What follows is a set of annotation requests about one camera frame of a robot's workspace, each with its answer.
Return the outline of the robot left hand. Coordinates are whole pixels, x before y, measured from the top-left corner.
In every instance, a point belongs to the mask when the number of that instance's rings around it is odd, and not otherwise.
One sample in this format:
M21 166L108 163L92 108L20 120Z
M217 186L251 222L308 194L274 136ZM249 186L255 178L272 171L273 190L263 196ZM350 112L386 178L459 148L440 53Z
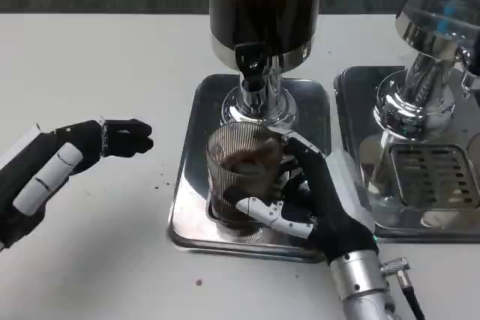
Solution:
M1 156L1 248L29 235L44 219L48 201L71 176L104 157L149 151L152 127L135 118L89 120L43 132L33 126Z

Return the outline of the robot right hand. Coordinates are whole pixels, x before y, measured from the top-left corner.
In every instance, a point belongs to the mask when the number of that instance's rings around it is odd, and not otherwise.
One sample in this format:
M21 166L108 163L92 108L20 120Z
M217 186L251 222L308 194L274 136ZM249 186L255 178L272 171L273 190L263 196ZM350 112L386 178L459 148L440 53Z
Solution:
M234 186L224 191L224 198L270 228L310 241L328 263L357 251L377 254L368 192L352 157L342 148L325 155L294 130L268 131L295 158L309 191L289 190L281 203L272 204Z

